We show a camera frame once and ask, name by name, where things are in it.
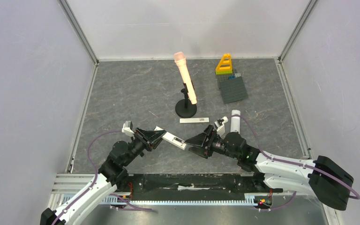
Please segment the gray floor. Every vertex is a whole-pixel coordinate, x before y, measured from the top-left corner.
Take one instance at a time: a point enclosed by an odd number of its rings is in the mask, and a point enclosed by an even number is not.
[[[248,98],[223,104],[215,78],[219,60],[187,60],[197,95],[195,117],[214,121],[241,110],[257,131],[264,150],[281,156],[300,158],[302,152],[289,107],[273,59],[232,60],[233,68],[242,74]],[[92,173],[86,149],[100,133],[122,127],[132,120],[134,128],[155,126],[182,138],[190,138],[206,127],[203,124],[180,124],[174,111],[183,98],[181,76],[173,60],[115,61],[99,64],[93,91],[75,156],[74,173]],[[241,135],[256,146],[251,132],[241,122]],[[124,134],[110,134],[97,140],[91,158],[100,166],[116,141],[130,141]],[[236,160],[213,154],[201,158],[162,142],[153,152],[136,158],[128,167],[130,173],[236,173],[242,170]]]
[[[273,207],[285,204],[283,196],[274,197]],[[82,225],[327,225],[322,204],[310,196],[298,196],[283,209],[259,212],[248,206],[158,206],[144,205],[152,212],[110,210],[100,205]]]

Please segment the yellow triangular block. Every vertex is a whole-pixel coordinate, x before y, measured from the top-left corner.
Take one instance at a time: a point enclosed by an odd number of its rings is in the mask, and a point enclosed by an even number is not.
[[[231,54],[224,54],[216,67],[216,74],[232,74],[233,63],[231,62]]]

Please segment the black round base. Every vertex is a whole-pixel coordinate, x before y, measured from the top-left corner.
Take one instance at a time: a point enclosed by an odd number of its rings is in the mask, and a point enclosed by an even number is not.
[[[184,108],[184,101],[185,99],[182,99],[176,104],[175,111],[181,118],[191,118],[196,113],[196,105],[191,104],[191,101],[188,100],[188,107],[186,109]]]

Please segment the white cylinder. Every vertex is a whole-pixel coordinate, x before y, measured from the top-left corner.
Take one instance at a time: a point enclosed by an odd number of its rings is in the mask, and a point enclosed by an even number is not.
[[[239,115],[241,116],[241,111],[239,110],[232,110],[231,111],[231,115]],[[238,116],[234,116],[231,117],[231,127],[230,127],[230,132],[238,132],[238,134],[240,133],[240,122],[241,122],[241,118]]]

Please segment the white tube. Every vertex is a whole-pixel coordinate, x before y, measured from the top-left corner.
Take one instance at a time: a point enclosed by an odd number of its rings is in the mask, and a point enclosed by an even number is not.
[[[231,111],[231,115],[239,115],[241,116],[241,111],[239,110],[232,110]],[[234,116],[231,117],[231,127],[230,127],[230,132],[238,132],[238,134],[240,133],[240,123],[241,123],[241,118],[238,116]]]
[[[194,87],[191,83],[190,73],[188,73],[186,57],[183,52],[178,52],[174,55],[174,62],[180,70],[181,77],[183,78],[183,83],[186,84],[188,90],[188,98],[191,101],[191,104],[196,104],[196,95]]]

